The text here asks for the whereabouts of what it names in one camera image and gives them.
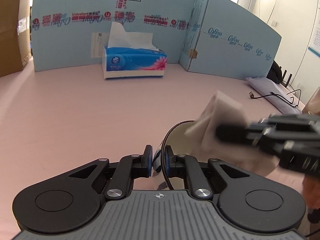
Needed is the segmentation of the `person's right hand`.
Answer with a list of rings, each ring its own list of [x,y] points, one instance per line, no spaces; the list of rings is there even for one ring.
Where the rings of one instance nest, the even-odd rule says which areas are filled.
[[[304,200],[307,207],[311,209],[320,208],[320,182],[319,178],[305,175],[303,180],[303,193]]]

